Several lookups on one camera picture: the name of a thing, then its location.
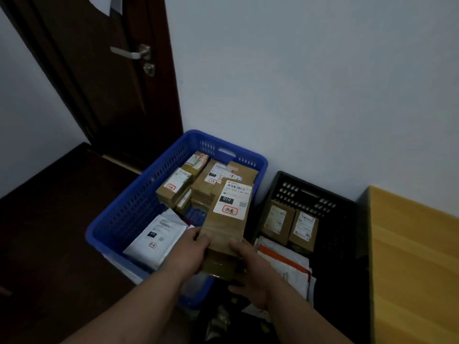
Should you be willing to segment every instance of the white wall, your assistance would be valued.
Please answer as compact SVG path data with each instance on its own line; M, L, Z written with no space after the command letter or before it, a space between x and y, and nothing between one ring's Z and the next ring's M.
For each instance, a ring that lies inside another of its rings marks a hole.
M0 9L0 197L88 140Z
M459 0L166 0L185 130L459 215Z

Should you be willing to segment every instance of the black label with 010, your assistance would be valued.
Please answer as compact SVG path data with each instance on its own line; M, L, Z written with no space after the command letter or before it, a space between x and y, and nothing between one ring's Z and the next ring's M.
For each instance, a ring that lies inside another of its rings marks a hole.
M226 204L232 204L234 202L234 199L221 196L219 201L224 202Z

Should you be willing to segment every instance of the person's left hand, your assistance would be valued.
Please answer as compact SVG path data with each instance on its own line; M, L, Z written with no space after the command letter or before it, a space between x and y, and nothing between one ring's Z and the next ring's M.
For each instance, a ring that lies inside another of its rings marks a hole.
M200 230L201 227L194 227L185 231L164 260L163 268L177 273L181 283L198 270L204 259L204 251L212 240L209 235L201 234L195 241Z

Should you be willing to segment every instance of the hand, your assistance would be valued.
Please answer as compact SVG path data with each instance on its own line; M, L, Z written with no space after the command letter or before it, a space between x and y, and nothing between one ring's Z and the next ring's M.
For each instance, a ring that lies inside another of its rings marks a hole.
M229 291L247 297L257 308L266 309L269 294L276 283L282 282L282 277L248 241L230 241L230 247L242 256L247 272L238 280L245 286L230 285Z
M164 260L163 269L178 274L180 283L199 269L204 259L204 251L212 240L208 234L201 234L195 241L200 230L201 227L194 227L185 231Z

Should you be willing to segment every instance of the red stamp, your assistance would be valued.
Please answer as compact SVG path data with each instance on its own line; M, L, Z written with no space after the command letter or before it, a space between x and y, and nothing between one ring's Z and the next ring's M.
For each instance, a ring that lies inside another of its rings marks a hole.
M239 211L238 208L233 208L232 206L229 206L229 205L223 205L223 208L222 208L222 212L233 215L233 216L236 216L238 211Z

